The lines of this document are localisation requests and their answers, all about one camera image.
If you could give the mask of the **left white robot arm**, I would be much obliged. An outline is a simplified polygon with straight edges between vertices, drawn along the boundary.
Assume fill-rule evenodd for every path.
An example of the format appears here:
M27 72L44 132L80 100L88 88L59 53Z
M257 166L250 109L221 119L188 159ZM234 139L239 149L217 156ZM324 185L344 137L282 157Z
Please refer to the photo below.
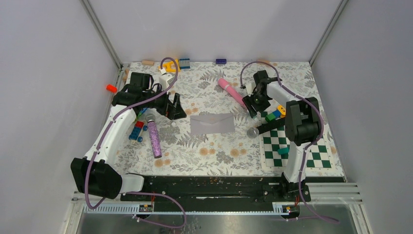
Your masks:
M109 199L132 192L139 200L149 198L151 188L143 176L121 175L112 164L122 137L143 109L155 109L170 120L186 118L180 94L175 93L173 100L169 96L166 86L155 83L152 75L129 73L127 83L112 99L109 116L95 143L85 156L74 158L71 163L79 192Z

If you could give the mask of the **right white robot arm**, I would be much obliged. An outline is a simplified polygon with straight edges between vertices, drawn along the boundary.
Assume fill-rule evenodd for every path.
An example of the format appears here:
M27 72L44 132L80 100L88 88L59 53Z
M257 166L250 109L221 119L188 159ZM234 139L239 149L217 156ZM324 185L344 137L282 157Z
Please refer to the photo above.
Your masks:
M271 99L286 110L284 130L290 141L290 150L279 193L281 198L291 201L305 184L306 153L322 136L324 125L319 103L315 97L304 98L295 94L281 83L279 77L271 78L265 70L256 72L253 78L256 86L251 95L243 98L252 118L266 110Z

